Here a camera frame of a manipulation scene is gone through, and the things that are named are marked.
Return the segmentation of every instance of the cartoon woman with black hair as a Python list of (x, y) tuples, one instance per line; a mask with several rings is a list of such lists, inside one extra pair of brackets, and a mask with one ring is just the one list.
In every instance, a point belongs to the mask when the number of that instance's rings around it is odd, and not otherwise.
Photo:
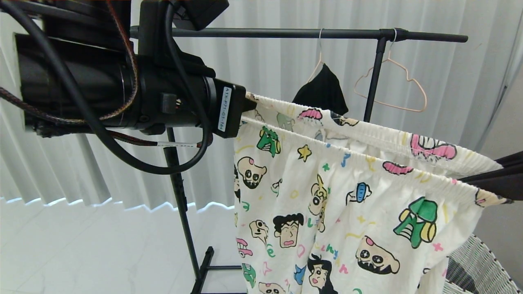
[(309, 283), (318, 288), (319, 294), (338, 294), (331, 282), (332, 263), (311, 254), (312, 259), (307, 261), (307, 268), (311, 272)]

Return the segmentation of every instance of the brown wire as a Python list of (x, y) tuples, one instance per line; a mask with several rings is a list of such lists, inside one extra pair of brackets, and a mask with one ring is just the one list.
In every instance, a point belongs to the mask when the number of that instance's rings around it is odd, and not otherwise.
[[(123, 25), (120, 22), (120, 19), (118, 18), (118, 15), (116, 14), (116, 11), (114, 7), (112, 6), (111, 0), (106, 0), (107, 7), (109, 8), (109, 12), (112, 16), (113, 21), (116, 24), (116, 27), (118, 29), (118, 32), (120, 34), (120, 37), (123, 41), (123, 45), (126, 48), (127, 55), (129, 56), (129, 59), (131, 61), (132, 71), (133, 71), (133, 85), (132, 85), (132, 93), (129, 99), (117, 110), (106, 114), (102, 117), (100, 117), (100, 120), (106, 120), (109, 118), (116, 117), (120, 115), (122, 112), (124, 112), (127, 108), (129, 108), (132, 103), (134, 102), (134, 99), (136, 98), (136, 95), (138, 93), (138, 66), (136, 61), (136, 55), (134, 54), (134, 50), (131, 46), (131, 42), (129, 41), (129, 38), (127, 37), (127, 34), (123, 28)], [(11, 92), (6, 90), (3, 87), (0, 87), (0, 95), (2, 98), (4, 98), (9, 103), (23, 109), (25, 112), (30, 113), (33, 116), (36, 116), (38, 118), (52, 121), (56, 123), (62, 123), (62, 124), (84, 124), (86, 121), (84, 119), (68, 119), (68, 118), (61, 118), (57, 117), (51, 114), (48, 114), (30, 104), (27, 104), (21, 99), (18, 99), (15, 95), (13, 95)]]

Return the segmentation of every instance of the cartoon print shorts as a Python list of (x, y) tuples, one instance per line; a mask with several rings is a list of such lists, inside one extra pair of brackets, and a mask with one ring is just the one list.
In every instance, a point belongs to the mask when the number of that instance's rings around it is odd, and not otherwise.
[(446, 256), (507, 201), (451, 178), (500, 168), (480, 154), (252, 99), (234, 143), (248, 293), (441, 293)]

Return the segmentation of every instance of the white label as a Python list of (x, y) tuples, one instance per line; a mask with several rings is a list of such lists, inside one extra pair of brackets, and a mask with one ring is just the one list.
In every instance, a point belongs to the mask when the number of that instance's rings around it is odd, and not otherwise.
[(227, 115), (229, 114), (229, 103), (231, 102), (232, 89), (223, 87), (222, 107), (220, 107), (220, 117), (218, 118), (218, 130), (224, 132), (227, 126)]

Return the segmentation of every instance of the wicker basket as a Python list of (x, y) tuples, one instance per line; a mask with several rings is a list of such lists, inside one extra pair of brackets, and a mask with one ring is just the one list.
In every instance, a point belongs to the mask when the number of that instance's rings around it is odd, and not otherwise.
[(492, 251), (476, 235), (450, 255), (444, 294), (521, 293)]

